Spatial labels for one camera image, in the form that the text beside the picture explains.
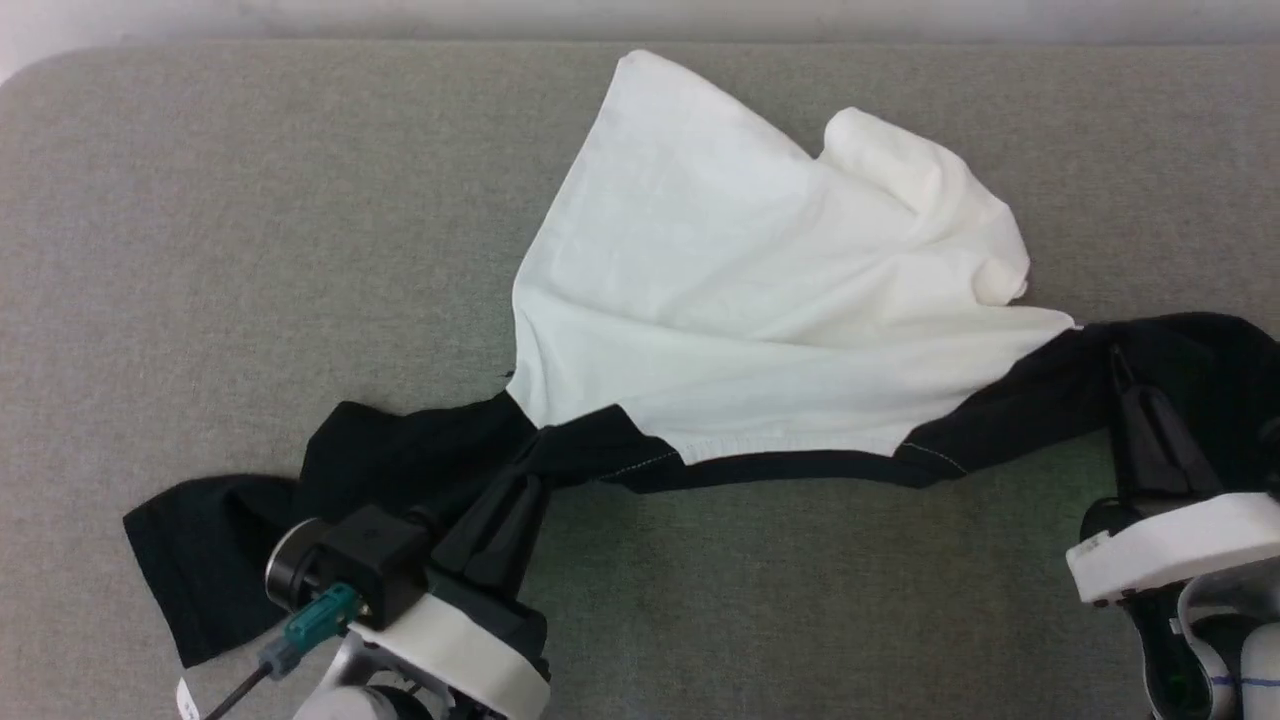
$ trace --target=seam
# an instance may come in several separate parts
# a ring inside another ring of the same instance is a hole
[[[668,459],[668,457],[671,457],[673,455],[678,455],[678,454],[675,450],[672,450],[671,452],[666,452],[666,454],[659,455],[657,457],[650,457],[650,459],[644,460],[641,462],[636,462],[635,465],[628,465],[628,466],[626,466],[626,468],[623,468],[621,470],[614,470],[612,473],[605,473],[603,475],[596,475],[594,478],[588,478],[586,482],[594,483],[595,480],[607,480],[609,478],[616,478],[618,475],[625,475],[626,473],[630,473],[631,470],[639,470],[640,468],[644,468],[645,465],[653,465],[654,462],[657,462],[659,460],[666,460],[666,459]]]
[[[964,469],[964,465],[960,465],[959,462],[956,462],[955,460],[952,460],[952,459],[947,457],[946,455],[942,455],[942,454],[941,454],[941,452],[938,452],[937,450],[929,450],[928,447],[922,447],[922,446],[919,446],[919,445],[915,445],[914,442],[904,442],[904,443],[902,443],[902,447],[914,447],[914,448],[916,448],[916,450],[920,450],[920,451],[923,451],[923,452],[928,452],[929,455],[936,455],[936,456],[938,456],[938,457],[941,457],[941,459],[946,460],[947,462],[950,462],[950,464],[955,465],[955,466],[956,466],[956,470],[960,470],[960,471],[961,471],[961,473],[964,473],[965,475],[968,475],[968,474],[969,474],[969,470],[965,470],[965,469]]]

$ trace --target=gray fabric surface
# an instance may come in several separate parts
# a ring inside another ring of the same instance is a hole
[[[173,715],[119,518],[294,474],[342,398],[499,391],[508,288],[625,45],[93,51],[0,87],[0,707]],[[1029,300],[1280,332],[1280,49],[653,46],[815,151],[858,105],[1012,205]],[[562,493],[527,582],[549,717],[1137,717],[1134,638],[1062,552],[1111,487],[1082,438],[924,492]],[[209,708],[243,648],[187,674]],[[237,717],[288,717],[314,656]]]

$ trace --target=cable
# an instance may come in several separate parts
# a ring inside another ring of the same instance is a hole
[[[244,682],[241,683],[238,688],[232,691],[232,694],[227,696],[227,700],[224,700],[221,705],[215,707],[214,711],[205,717],[205,720],[218,720],[219,717],[227,715],[228,710],[230,710],[237,702],[239,702],[244,696],[247,696],[248,691],[253,689],[255,685],[261,683],[262,679],[270,674],[271,674],[271,667],[269,665],[259,665],[257,670],[253,670],[252,675],[246,678]]]

